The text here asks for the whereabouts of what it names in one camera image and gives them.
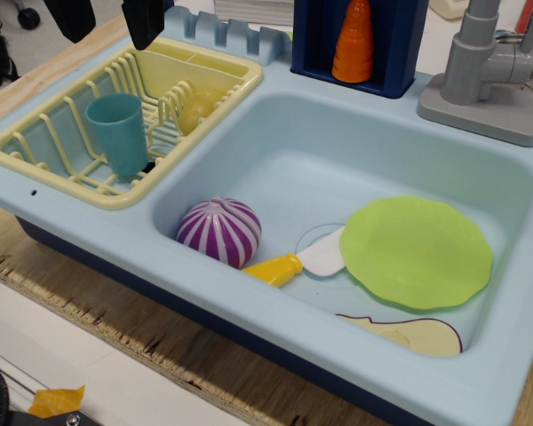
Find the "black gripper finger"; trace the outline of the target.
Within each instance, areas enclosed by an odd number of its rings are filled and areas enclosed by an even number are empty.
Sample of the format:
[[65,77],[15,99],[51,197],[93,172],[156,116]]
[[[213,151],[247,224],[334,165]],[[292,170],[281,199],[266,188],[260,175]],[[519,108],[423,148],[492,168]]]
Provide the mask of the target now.
[[44,0],[59,27],[70,42],[78,43],[96,27],[90,0]]
[[145,50],[164,29],[164,0],[124,0],[122,10],[134,47]]

